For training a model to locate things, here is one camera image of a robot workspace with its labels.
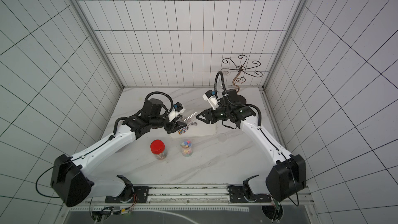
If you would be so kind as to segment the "pile of colourful candies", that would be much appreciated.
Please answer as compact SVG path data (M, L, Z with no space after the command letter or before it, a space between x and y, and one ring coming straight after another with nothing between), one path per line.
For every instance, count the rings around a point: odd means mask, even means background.
M192 122L188 123L185 127L178 130L178 134L182 135L183 133L186 133L191 126L197 126L197 125L198 125L198 123L196 121L192 121Z

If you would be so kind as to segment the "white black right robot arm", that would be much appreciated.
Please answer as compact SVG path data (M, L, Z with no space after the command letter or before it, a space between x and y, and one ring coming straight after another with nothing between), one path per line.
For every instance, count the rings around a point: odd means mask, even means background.
M298 196L306 188L306 163L301 155L285 149L262 125L260 109L246 102L234 89L227 89L222 71L218 71L214 84L221 83L222 95L217 88L203 95L211 107L197 115L206 124L229 121L242 130L264 152L268 161L265 179L267 195L281 202Z

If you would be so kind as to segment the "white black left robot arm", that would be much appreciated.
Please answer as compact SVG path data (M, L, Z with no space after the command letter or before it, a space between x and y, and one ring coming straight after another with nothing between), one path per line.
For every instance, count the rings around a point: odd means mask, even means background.
M93 171L106 159L133 143L152 129L163 128L168 134L186 126L180 121L183 105L160 91L149 93L142 109L115 121L113 132L92 146L54 161L50 185L67 207L77 206L87 198L114 197L129 202L134 197L130 180L123 175L95 177Z

